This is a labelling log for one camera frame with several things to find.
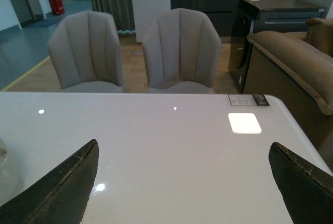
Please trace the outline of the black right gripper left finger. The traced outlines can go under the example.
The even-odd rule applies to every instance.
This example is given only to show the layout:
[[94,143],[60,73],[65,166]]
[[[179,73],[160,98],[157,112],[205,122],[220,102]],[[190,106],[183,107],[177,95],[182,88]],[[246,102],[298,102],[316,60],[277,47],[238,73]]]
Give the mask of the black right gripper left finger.
[[80,223],[97,175],[95,139],[1,206],[1,223]]

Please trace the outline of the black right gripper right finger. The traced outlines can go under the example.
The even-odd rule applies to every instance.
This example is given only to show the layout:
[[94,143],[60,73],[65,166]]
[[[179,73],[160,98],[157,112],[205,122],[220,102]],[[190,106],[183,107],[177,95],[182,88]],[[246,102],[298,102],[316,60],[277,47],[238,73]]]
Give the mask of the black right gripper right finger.
[[332,176],[282,144],[268,160],[293,223],[332,223]]

